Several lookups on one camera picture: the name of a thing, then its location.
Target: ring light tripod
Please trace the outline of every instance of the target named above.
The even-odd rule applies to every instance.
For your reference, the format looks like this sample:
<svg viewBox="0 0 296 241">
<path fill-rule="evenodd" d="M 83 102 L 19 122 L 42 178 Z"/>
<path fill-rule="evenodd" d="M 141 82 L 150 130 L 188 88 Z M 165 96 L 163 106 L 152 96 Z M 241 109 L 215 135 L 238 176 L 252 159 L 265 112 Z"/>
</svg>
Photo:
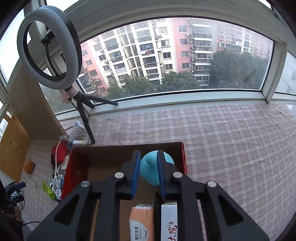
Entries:
<svg viewBox="0 0 296 241">
<path fill-rule="evenodd" d="M 50 76 L 44 73 L 33 61 L 27 46 L 27 34 L 29 27 L 33 21 L 44 23 L 50 30 L 42 37 L 41 42 L 45 45 L 46 56 L 49 64 L 53 69 L 55 76 Z M 67 72 L 59 74 L 49 55 L 48 44 L 53 38 L 56 38 L 64 54 L 67 65 Z M 17 33 L 17 50 L 20 59 L 27 71 L 38 80 L 42 85 L 54 89 L 64 89 L 70 98 L 77 102 L 77 110 L 81 115 L 85 129 L 91 139 L 91 143 L 95 144 L 94 135 L 89 126 L 83 104 L 90 108 L 94 108 L 91 102 L 97 101 L 105 104 L 118 105 L 115 101 L 106 100 L 90 94 L 80 92 L 73 86 L 73 83 L 78 78 L 82 67 L 82 53 L 78 34 L 67 15 L 60 9 L 53 6 L 42 6 L 30 12 L 23 20 Z"/>
</svg>

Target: metal screw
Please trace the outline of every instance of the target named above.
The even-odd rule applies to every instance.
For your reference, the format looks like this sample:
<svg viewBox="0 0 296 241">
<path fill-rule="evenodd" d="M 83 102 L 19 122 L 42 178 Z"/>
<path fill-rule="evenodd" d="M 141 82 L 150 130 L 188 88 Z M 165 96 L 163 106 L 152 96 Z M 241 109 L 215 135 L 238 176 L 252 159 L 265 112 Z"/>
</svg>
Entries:
<svg viewBox="0 0 296 241">
<path fill-rule="evenodd" d="M 207 185 L 211 188 L 214 188 L 217 185 L 217 183 L 215 181 L 208 181 Z"/>
<path fill-rule="evenodd" d="M 83 181 L 81 184 L 80 184 L 82 187 L 86 188 L 89 186 L 89 181 Z"/>
<path fill-rule="evenodd" d="M 122 172 L 115 173 L 116 178 L 123 178 L 124 174 Z"/>
<path fill-rule="evenodd" d="M 180 172 L 174 172 L 173 173 L 173 176 L 175 177 L 175 178 L 180 178 L 180 177 L 182 177 L 182 173 L 180 173 Z"/>
</svg>

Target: polka dot tissue package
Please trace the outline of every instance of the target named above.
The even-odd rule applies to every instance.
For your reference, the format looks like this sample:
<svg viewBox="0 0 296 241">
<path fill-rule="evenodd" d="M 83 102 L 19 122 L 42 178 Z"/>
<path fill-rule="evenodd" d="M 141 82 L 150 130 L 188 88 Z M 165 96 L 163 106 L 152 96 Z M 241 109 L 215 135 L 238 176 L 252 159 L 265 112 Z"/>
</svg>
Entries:
<svg viewBox="0 0 296 241">
<path fill-rule="evenodd" d="M 84 130 L 84 125 L 78 120 L 75 123 L 73 130 L 71 130 L 71 132 L 69 133 L 70 140 L 78 140 L 81 137 Z"/>
</svg>

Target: ring light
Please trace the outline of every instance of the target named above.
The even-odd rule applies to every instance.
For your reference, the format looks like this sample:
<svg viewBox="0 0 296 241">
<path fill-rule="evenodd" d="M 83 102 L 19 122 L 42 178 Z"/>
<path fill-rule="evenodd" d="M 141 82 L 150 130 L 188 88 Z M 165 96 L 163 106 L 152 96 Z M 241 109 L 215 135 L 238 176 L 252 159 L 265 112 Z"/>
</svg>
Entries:
<svg viewBox="0 0 296 241">
<path fill-rule="evenodd" d="M 60 76 L 50 76 L 33 61 L 27 46 L 27 34 L 33 21 L 44 23 L 60 43 L 67 66 L 66 73 L 62 73 Z M 66 89 L 75 82 L 80 74 L 82 54 L 78 34 L 67 15 L 56 7 L 42 6 L 24 18 L 17 33 L 17 50 L 30 75 L 48 88 Z"/>
</svg>

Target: orange tissue package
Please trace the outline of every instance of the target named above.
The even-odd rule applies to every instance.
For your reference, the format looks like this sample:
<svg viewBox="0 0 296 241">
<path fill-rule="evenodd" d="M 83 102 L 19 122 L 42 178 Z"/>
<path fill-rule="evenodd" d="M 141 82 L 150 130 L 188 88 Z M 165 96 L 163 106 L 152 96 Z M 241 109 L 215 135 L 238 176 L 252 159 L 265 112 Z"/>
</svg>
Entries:
<svg viewBox="0 0 296 241">
<path fill-rule="evenodd" d="M 139 204 L 132 208 L 129 218 L 131 241 L 154 241 L 153 207 Z"/>
</svg>

